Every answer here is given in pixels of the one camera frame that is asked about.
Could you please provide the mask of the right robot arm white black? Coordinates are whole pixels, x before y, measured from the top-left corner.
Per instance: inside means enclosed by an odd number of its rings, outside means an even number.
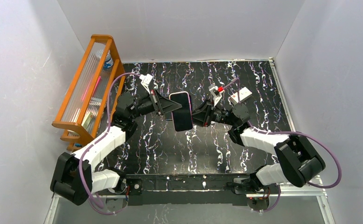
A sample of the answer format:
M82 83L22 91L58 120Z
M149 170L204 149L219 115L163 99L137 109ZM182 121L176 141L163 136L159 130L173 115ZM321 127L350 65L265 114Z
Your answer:
M226 110L206 100L192 112L195 125L208 127L213 122L230 125L228 135L233 143L276 156L276 164L261 166L250 174L250 185L255 189L283 182L303 187L325 169L324 160L307 137L296 133L259 132L249 120L248 108L241 103Z

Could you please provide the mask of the phone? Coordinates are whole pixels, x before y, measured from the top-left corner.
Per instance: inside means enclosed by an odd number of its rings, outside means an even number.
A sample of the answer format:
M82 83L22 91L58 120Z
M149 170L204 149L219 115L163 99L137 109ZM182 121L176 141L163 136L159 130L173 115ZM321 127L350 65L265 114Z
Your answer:
M192 129L192 106L189 93L186 91L172 93L169 99L181 105L181 108L172 112L175 130L181 132Z

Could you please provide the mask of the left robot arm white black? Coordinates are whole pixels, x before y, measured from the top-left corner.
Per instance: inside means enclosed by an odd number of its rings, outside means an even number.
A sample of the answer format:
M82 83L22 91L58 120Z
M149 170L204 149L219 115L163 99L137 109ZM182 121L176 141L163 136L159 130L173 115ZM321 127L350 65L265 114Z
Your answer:
M109 169L97 172L96 166L133 136L138 126L136 118L152 112L164 115L181 107L180 103L165 98L157 90L149 91L138 101L128 92L121 94L107 130L83 148L58 157L50 190L75 205L90 200L103 208L103 203L94 194L117 187L122 174Z

